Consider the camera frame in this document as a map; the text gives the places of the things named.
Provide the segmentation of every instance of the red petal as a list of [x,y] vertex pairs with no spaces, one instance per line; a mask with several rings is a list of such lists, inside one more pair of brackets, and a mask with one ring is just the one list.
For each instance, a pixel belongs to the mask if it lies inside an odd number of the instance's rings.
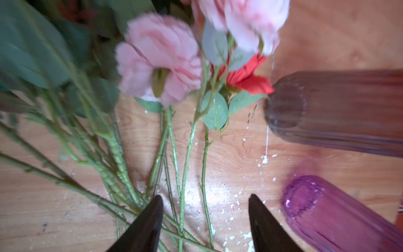
[[274,92],[269,79],[255,75],[251,75],[236,84],[230,84],[230,86],[246,90],[250,94],[271,94]]

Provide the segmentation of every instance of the artificial flower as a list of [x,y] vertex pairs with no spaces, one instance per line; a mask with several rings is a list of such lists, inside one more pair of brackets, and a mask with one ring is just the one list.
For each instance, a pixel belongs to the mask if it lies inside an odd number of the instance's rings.
[[[268,78],[253,74],[265,60],[266,57],[255,54],[243,67],[228,74],[227,85],[245,90],[252,95],[273,93],[274,89],[270,86]],[[225,67],[222,67],[219,75],[224,71]]]
[[277,31],[288,17],[290,0],[198,0],[204,16],[217,30],[229,31],[238,47],[270,55],[278,46]]
[[[116,48],[122,92],[162,105],[182,101],[200,88],[202,63],[190,27],[170,16],[144,14],[128,22],[125,42]],[[169,71],[160,97],[153,93],[153,73]]]

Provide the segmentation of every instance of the white paint drip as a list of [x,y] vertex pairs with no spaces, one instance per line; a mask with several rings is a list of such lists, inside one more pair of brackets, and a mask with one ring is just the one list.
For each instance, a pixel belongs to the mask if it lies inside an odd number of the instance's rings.
[[213,225],[211,224],[210,227],[211,227],[211,234],[212,234],[212,235],[215,235],[215,234],[216,234],[216,230],[213,228]]

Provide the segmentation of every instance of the white debris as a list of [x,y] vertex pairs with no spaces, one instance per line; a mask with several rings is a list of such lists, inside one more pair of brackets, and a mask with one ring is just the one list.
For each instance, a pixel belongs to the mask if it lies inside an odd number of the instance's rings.
[[213,228],[213,225],[211,224],[210,227],[211,227],[211,234],[212,234],[212,235],[215,235],[215,234],[216,234],[216,230]]
[[251,238],[252,237],[252,233],[249,232],[246,235],[241,235],[243,237],[244,240],[246,240],[247,238]]
[[249,242],[248,252],[255,252],[255,249],[253,248],[253,241]]

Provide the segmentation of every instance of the pink petal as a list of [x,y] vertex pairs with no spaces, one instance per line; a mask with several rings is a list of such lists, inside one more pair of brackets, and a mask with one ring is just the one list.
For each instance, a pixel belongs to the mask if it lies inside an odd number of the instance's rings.
[[246,23],[241,16],[233,12],[231,4],[225,4],[225,18],[228,29],[234,36],[237,45],[248,52],[258,52],[259,37]]
[[274,52],[278,44],[280,43],[280,38],[278,33],[274,29],[266,29],[261,33],[263,39],[263,54],[270,55]]

